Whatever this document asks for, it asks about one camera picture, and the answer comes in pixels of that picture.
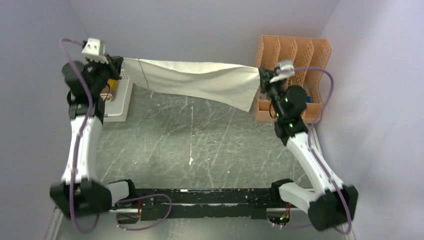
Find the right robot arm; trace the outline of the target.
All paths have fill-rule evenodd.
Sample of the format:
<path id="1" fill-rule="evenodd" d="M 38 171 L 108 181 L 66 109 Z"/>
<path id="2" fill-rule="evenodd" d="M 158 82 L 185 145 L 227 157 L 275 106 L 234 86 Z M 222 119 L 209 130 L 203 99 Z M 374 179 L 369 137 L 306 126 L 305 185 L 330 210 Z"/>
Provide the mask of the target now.
<path id="1" fill-rule="evenodd" d="M 348 235 L 359 193 L 353 185 L 345 185 L 313 145 L 311 133 L 315 125 L 307 127 L 302 118 L 307 109 L 306 91 L 299 85 L 284 86 L 295 72 L 304 70 L 305 67 L 258 69 L 260 91 L 267 94 L 275 112 L 275 134 L 296 157 L 313 188 L 309 191 L 287 181 L 273 190 L 269 199 L 275 207 L 285 203 L 296 206 L 308 215 L 317 231 L 336 230 L 345 225 L 346 230 L 339 232 Z"/>

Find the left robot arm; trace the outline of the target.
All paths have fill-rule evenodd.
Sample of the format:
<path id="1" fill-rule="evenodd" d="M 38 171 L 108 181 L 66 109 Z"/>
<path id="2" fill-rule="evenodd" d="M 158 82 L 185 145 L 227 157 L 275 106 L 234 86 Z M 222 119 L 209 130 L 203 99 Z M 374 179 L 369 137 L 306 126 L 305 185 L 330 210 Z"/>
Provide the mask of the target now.
<path id="1" fill-rule="evenodd" d="M 49 195 L 67 219 L 97 215 L 115 210 L 120 202 L 126 208 L 139 200 L 130 179 L 108 185 L 96 177 L 96 154 L 105 116 L 102 90 L 108 80 L 119 80 L 123 57 L 113 56 L 108 63 L 73 61 L 76 70 L 66 63 L 61 73 L 70 88 L 67 94 L 71 123 L 71 145 L 65 171 Z"/>

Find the cream white towel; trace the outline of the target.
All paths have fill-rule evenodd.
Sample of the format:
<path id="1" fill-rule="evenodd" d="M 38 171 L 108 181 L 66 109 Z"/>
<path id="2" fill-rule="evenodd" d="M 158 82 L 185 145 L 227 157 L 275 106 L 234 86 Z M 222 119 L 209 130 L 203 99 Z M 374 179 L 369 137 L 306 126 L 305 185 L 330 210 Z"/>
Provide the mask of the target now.
<path id="1" fill-rule="evenodd" d="M 136 85 L 152 92 L 212 100 L 245 112 L 260 86 L 258 68 L 239 64 L 125 58 L 123 68 Z"/>

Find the yellow brown bear towel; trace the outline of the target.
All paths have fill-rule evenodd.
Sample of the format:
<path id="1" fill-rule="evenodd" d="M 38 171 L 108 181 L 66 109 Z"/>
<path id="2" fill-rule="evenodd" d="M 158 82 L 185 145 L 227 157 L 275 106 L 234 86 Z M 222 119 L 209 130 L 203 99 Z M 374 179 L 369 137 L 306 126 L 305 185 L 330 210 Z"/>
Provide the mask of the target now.
<path id="1" fill-rule="evenodd" d="M 105 102 L 112 102 L 115 100 L 117 95 L 117 89 L 118 89 L 119 81 L 115 79 L 109 79 L 106 86 L 100 93 L 100 97 Z"/>

